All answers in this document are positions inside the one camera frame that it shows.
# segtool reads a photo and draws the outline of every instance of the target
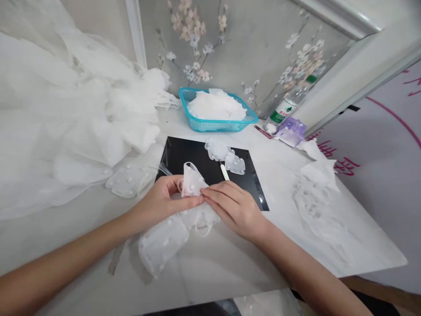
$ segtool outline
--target tabletop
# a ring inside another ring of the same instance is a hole
[[[344,262],[328,243],[304,229],[292,199],[294,175],[310,159],[280,141],[269,140],[252,125],[238,133],[197,133],[182,110],[159,113],[161,134],[140,163],[159,165],[167,136],[205,142],[217,138],[247,149],[270,211],[263,214],[337,277],[407,264],[394,243],[346,187],[332,194],[331,209],[346,224],[338,236],[349,258]],[[113,195],[105,186],[89,188],[71,202],[21,219],[0,221],[0,275],[70,242],[136,203]],[[202,238],[194,231],[157,280],[139,258],[139,235],[126,241],[112,276],[112,253],[72,282],[38,315],[139,315],[288,287],[274,265],[251,243],[222,222]]]

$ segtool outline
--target flower painting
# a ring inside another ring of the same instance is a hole
[[[170,75],[170,92],[222,88],[261,117],[307,76],[320,79],[353,43],[289,0],[139,4],[148,67]]]

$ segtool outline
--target blue plastic basket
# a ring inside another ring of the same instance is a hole
[[[259,121],[257,115],[235,94],[228,94],[237,100],[243,108],[247,110],[246,117],[242,121],[218,121],[218,120],[204,120],[194,117],[190,114],[187,104],[196,98],[197,91],[204,91],[209,93],[208,90],[200,90],[193,88],[180,88],[178,95],[183,103],[184,111],[186,112],[187,119],[190,127],[197,132],[239,132],[249,124],[255,124]]]

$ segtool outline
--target bottle cap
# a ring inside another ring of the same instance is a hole
[[[315,83],[317,80],[317,77],[314,75],[309,75],[306,79],[306,81],[310,82],[310,83]]]

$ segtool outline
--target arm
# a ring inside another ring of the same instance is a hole
[[[224,181],[202,194],[229,228],[272,260],[315,312],[372,316],[350,289],[262,215],[250,193]]]
[[[171,200],[183,176],[161,177],[130,211],[0,277],[0,315],[32,315],[110,250],[165,218],[204,202]]]

